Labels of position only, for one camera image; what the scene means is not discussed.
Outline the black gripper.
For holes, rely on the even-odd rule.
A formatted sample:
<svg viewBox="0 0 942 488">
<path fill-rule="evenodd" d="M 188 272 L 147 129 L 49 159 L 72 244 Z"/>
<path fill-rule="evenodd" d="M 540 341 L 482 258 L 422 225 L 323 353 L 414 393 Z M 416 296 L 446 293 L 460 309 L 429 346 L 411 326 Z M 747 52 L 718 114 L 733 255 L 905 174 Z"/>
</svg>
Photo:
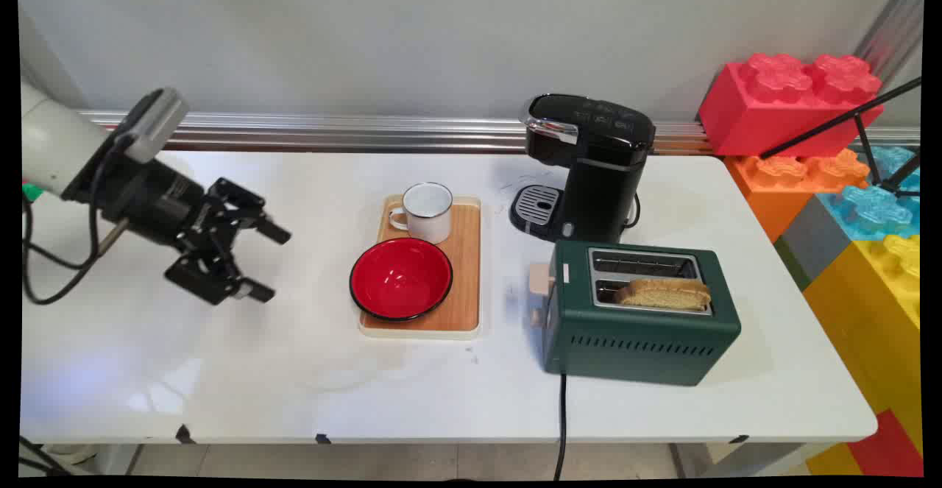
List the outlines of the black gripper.
<svg viewBox="0 0 942 488">
<path fill-rule="evenodd" d="M 129 141 L 105 141 L 62 194 L 66 202 L 90 206 L 92 246 L 99 247 L 99 216 L 113 223 L 125 220 L 129 232 L 179 253 L 165 278 L 206 303 L 272 300 L 276 291 L 243 274 L 233 255 L 243 230 L 276 244 L 291 240 L 292 233 L 266 212 L 266 200 L 225 178 L 205 191 L 160 160 L 139 163 L 126 156 L 128 146 Z M 194 234 L 197 216 L 199 234 Z"/>
</svg>

